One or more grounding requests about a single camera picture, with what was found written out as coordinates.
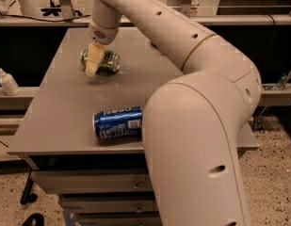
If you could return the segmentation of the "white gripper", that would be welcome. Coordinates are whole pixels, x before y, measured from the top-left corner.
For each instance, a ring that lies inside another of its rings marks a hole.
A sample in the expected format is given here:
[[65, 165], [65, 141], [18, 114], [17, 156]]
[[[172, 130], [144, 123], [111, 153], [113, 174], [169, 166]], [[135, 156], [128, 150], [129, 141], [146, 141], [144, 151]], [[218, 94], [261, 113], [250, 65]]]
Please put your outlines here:
[[90, 18], [89, 35], [95, 41], [90, 43], [88, 48], [85, 69], [87, 76], [94, 76], [98, 71], [99, 64], [105, 53], [103, 45], [108, 45], [116, 39], [119, 32], [119, 26], [120, 20], [118, 18], [104, 17], [103, 20]]

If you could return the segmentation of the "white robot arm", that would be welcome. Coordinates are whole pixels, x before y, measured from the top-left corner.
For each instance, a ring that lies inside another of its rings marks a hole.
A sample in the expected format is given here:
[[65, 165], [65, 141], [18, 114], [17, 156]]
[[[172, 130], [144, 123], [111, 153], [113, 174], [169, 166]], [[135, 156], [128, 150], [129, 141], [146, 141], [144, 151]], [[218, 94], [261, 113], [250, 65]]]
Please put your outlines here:
[[163, 226], [251, 226], [237, 138], [258, 106], [253, 62], [158, 0], [94, 0], [89, 32], [102, 45], [126, 17], [181, 72], [143, 111], [142, 138]]

